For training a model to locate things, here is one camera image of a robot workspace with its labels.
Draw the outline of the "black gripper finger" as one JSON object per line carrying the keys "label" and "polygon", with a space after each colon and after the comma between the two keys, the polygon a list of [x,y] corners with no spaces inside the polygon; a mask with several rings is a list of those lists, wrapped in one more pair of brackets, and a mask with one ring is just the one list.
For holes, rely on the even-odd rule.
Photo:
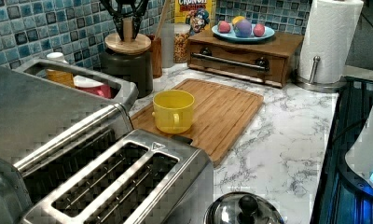
{"label": "black gripper finger", "polygon": [[146,12],[149,0],[132,0],[132,38],[135,39],[139,34],[141,22]]}
{"label": "black gripper finger", "polygon": [[113,0],[100,0],[104,8],[108,11],[108,13],[112,16],[113,22],[115,24],[118,36],[121,40],[124,40],[123,34],[123,15],[122,15],[122,8],[123,4],[121,0],[115,0],[117,3],[117,7],[113,8],[112,1]]}

